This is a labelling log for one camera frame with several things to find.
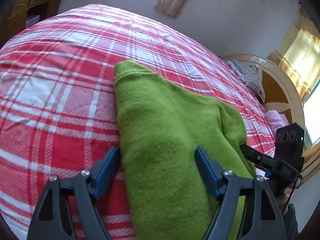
cable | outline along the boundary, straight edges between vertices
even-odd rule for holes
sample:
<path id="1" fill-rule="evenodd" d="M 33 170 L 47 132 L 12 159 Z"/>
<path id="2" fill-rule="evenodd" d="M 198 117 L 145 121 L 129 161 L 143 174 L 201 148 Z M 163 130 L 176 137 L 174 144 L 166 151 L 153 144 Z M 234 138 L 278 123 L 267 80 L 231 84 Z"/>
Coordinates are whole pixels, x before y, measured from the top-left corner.
<path id="1" fill-rule="evenodd" d="M 282 216 L 283 216 L 283 214 L 284 214 L 285 209 L 287 208 L 287 206 L 288 206 L 288 204 L 289 204 L 290 198 L 291 198 L 291 196 L 292 196 L 292 194 L 293 194 L 293 192 L 294 192 L 294 189 L 295 189 L 295 187 L 296 187 L 297 181 L 298 181 L 298 177 L 296 178 L 296 181 L 295 181 L 294 184 L 293 184 L 292 191 L 290 192 L 289 198 L 288 198 L 287 202 L 285 203 L 284 208 L 283 208 L 283 210 L 282 210 L 282 212 L 281 212 L 281 215 L 282 215 Z"/>

bed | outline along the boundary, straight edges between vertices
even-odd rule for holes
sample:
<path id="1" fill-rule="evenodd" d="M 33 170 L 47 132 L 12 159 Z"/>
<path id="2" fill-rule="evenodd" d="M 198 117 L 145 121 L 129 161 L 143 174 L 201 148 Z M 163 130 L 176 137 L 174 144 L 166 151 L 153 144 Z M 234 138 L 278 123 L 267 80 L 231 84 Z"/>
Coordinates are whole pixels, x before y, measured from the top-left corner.
<path id="1" fill-rule="evenodd" d="M 247 144 L 273 154 L 264 107 L 225 60 L 148 18 L 103 5 L 73 9 L 0 51 L 0 210 L 20 239 L 51 174 L 74 176 L 119 146 L 113 66 L 127 59 L 236 107 Z M 113 239 L 135 238 L 122 167 L 97 205 Z M 73 201 L 71 211 L 84 238 Z"/>
<path id="2" fill-rule="evenodd" d="M 264 108 L 285 114 L 289 123 L 297 123 L 305 128 L 303 105 L 300 96 L 288 75 L 270 60 L 247 54 L 223 57 L 225 60 L 238 60 L 253 63 L 260 71 L 266 94 Z"/>

striped pillow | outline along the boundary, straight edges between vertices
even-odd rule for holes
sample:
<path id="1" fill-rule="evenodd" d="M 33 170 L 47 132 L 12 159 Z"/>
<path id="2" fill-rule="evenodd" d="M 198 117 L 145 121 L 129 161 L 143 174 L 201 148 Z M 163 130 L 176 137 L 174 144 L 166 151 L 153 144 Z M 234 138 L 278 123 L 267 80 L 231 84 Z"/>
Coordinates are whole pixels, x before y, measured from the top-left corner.
<path id="1" fill-rule="evenodd" d="M 266 99 L 266 94 L 262 86 L 262 78 L 259 78 L 258 68 L 255 63 L 249 61 L 231 60 L 238 71 L 242 74 L 245 85 L 262 101 Z"/>

pillow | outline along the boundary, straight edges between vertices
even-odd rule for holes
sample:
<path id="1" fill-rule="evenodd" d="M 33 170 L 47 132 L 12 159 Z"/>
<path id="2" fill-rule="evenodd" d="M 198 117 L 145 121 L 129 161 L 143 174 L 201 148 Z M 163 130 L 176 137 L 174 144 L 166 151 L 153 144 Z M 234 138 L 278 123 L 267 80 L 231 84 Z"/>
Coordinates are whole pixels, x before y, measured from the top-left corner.
<path id="1" fill-rule="evenodd" d="M 245 82 L 244 77 L 242 73 L 238 70 L 237 66 L 232 61 L 227 60 L 227 62 L 229 63 L 233 71 L 242 79 L 243 82 Z"/>
<path id="2" fill-rule="evenodd" d="M 276 110 L 270 110 L 264 115 L 271 132 L 276 137 L 276 132 L 279 128 L 289 125 L 285 114 L 279 114 Z"/>
<path id="3" fill-rule="evenodd" d="M 231 60 L 243 76 L 245 85 L 255 94 L 255 96 L 265 102 L 266 94 L 262 86 L 262 75 L 258 75 L 258 68 L 255 63 L 249 61 Z"/>

sunlight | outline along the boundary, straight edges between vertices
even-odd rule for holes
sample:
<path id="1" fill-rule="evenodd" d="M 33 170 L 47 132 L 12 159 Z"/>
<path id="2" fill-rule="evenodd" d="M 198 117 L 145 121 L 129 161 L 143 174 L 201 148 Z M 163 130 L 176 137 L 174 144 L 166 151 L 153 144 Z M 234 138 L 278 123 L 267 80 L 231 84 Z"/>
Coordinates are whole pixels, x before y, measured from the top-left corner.
<path id="1" fill-rule="evenodd" d="M 312 93 L 311 97 L 305 102 L 303 111 L 306 128 L 310 135 L 312 143 L 314 143 L 320 137 L 320 85 Z"/>

